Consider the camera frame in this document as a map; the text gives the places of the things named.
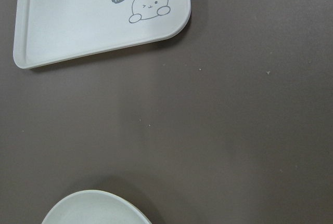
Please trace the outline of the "cream round plate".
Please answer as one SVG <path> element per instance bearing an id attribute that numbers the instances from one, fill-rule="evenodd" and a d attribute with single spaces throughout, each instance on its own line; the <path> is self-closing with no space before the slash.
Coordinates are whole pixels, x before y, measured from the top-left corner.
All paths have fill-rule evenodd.
<path id="1" fill-rule="evenodd" d="M 42 223 L 151 223 L 129 201 L 106 191 L 83 190 L 60 200 Z"/>

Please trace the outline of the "cream rectangular tray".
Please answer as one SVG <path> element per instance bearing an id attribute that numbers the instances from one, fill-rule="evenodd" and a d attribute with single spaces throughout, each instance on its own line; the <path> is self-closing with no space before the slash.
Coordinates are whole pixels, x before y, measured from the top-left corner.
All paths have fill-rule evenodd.
<path id="1" fill-rule="evenodd" d="M 17 0 L 13 59 L 30 69 L 162 41 L 190 13 L 190 0 Z"/>

